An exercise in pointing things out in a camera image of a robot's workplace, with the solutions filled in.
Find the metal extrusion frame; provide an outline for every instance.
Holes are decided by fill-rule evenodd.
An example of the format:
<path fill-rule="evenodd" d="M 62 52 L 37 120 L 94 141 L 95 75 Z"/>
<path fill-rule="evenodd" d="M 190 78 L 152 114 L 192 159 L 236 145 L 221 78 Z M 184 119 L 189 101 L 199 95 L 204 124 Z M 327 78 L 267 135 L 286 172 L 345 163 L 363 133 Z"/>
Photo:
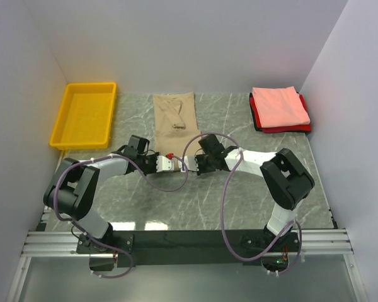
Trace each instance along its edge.
<path fill-rule="evenodd" d="M 358 270 L 357 263 L 355 261 L 354 254 L 344 255 L 345 262 L 347 266 L 348 275 L 350 276 L 350 281 L 354 289 L 357 302 L 368 301 L 367 292 L 365 291 L 364 282 L 361 278 L 360 271 Z"/>
<path fill-rule="evenodd" d="M 24 287 L 28 268 L 31 263 L 31 257 L 21 257 L 14 275 L 13 283 L 7 295 L 7 302 L 18 302 Z"/>
<path fill-rule="evenodd" d="M 112 254 L 77 254 L 77 241 L 78 239 L 69 232 L 29 232 L 21 257 L 112 257 Z M 303 230 L 302 253 L 304 255 L 345 255 L 353 254 L 353 249 L 346 230 Z"/>

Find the black mounting bar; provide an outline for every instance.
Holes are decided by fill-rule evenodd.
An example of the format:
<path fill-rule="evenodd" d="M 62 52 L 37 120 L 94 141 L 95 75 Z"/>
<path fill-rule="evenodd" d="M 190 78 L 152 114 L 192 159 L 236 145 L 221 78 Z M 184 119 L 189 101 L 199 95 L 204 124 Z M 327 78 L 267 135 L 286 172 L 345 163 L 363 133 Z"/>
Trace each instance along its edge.
<path fill-rule="evenodd" d="M 272 241 L 270 234 L 264 230 L 227 230 L 226 233 L 233 249 L 243 257 L 259 254 Z M 241 262 L 228 251 L 220 230 L 114 231 L 113 239 L 117 247 L 133 256 L 136 266 Z M 78 254 L 112 253 L 110 250 L 98 248 L 83 234 L 80 235 L 79 243 Z M 269 252 L 282 253 L 286 246 L 288 252 L 298 251 L 299 242 L 296 233 L 289 232 L 284 235 Z M 95 259 L 95 264 L 90 262 L 91 269 L 106 271 L 106 263 L 109 260 Z M 260 260 L 244 264 L 258 266 Z M 119 254 L 117 266 L 128 267 L 129 265 L 129 258 Z"/>

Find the white wall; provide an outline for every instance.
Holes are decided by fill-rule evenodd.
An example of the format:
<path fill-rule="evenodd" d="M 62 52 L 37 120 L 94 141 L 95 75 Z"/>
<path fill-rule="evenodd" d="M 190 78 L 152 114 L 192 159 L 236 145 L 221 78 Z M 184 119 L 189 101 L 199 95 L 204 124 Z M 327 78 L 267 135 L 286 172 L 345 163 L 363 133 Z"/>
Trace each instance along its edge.
<path fill-rule="evenodd" d="M 25 0 L 66 79 L 130 92 L 301 88 L 347 0 Z"/>
<path fill-rule="evenodd" d="M 58 152 L 48 146 L 65 79 L 19 0 L 0 0 L 0 301 Z"/>
<path fill-rule="evenodd" d="M 301 93 L 329 203 L 378 301 L 378 0 L 349 0 Z"/>

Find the folded towel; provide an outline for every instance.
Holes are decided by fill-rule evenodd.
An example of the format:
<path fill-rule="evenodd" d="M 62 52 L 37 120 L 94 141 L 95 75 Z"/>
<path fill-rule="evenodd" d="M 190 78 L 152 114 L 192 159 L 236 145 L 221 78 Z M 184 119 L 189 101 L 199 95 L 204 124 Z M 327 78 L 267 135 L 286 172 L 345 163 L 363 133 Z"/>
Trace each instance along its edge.
<path fill-rule="evenodd" d="M 311 122 L 294 87 L 254 87 L 252 94 L 262 128 L 307 125 Z"/>
<path fill-rule="evenodd" d="M 308 112 L 304 97 L 301 94 L 299 95 L 299 99 L 301 101 L 302 107 L 305 109 L 305 111 Z M 311 125 L 294 125 L 285 127 L 262 128 L 260 125 L 258 110 L 256 109 L 252 93 L 249 94 L 249 105 L 251 107 L 253 125 L 256 131 L 263 131 L 264 133 L 278 133 L 287 131 L 309 133 L 312 130 Z"/>

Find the black bracket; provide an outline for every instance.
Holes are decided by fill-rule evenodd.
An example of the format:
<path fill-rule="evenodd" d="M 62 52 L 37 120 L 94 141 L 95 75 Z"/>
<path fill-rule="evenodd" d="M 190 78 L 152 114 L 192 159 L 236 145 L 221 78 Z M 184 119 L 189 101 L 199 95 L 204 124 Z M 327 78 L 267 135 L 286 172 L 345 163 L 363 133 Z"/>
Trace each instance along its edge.
<path fill-rule="evenodd" d="M 139 166 L 144 175 L 152 174 L 157 172 L 157 157 L 159 152 L 148 155 L 150 141 L 143 137 L 138 137 L 137 135 L 132 135 L 129 138 L 127 145 L 121 146 L 117 151 L 112 152 L 115 154 L 123 155 L 128 159 L 134 161 L 136 165 Z M 126 174 L 134 172 L 136 168 L 129 163 Z"/>
<path fill-rule="evenodd" d="M 57 181 L 67 168 L 77 162 L 69 158 L 62 160 L 43 196 L 43 203 L 46 206 L 53 208 Z M 76 167 L 71 170 L 59 188 L 59 212 L 68 214 L 75 220 L 86 216 L 93 204 L 99 174 L 99 169 L 90 166 Z"/>
<path fill-rule="evenodd" d="M 224 148 L 214 134 L 203 137 L 199 140 L 199 145 L 204 154 L 195 156 L 198 165 L 197 175 L 214 172 L 215 170 L 229 171 L 225 157 L 229 152 L 237 149 L 236 146 Z"/>
<path fill-rule="evenodd" d="M 132 252 L 134 245 L 134 234 L 131 232 L 113 232 L 112 245 L 118 247 L 126 252 Z M 109 254 L 113 253 L 112 250 L 100 247 L 92 242 L 84 234 L 80 234 L 79 241 L 76 249 L 77 254 Z"/>
<path fill-rule="evenodd" d="M 314 179 L 289 149 L 283 148 L 260 167 L 275 202 L 286 210 L 294 210 L 315 186 Z"/>

